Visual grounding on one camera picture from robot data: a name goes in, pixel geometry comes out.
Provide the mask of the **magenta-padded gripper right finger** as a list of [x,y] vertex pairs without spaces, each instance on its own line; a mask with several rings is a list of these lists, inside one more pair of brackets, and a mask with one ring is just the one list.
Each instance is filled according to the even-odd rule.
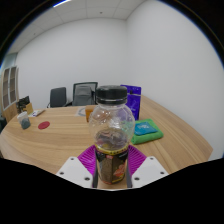
[[134,146],[128,147],[126,182],[128,188],[140,188],[168,175],[154,157],[147,157]]

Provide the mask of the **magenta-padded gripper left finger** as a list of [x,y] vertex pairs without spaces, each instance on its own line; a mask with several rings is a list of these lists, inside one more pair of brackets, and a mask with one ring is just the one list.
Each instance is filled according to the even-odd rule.
[[95,146],[88,147],[78,157],[69,157],[56,175],[84,188],[96,188],[98,171]]

